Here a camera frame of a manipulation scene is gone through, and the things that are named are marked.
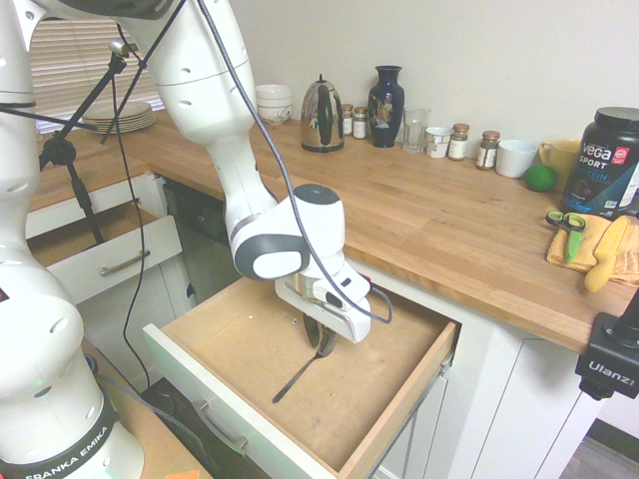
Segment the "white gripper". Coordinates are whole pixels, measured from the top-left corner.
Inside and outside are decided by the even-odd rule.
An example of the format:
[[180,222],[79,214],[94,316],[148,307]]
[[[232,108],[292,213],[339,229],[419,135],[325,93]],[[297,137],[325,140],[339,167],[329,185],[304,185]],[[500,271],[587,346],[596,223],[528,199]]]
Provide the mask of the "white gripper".
[[329,356],[335,345],[335,333],[353,343],[363,341],[370,332],[370,312],[368,301],[364,298],[359,302],[359,306],[364,309],[364,313],[351,308],[348,311],[340,311],[335,306],[313,302],[304,299],[303,296],[294,291],[290,282],[291,276],[280,278],[275,281],[275,289],[279,298],[305,313],[303,317],[304,327],[311,347],[319,347],[319,356]]

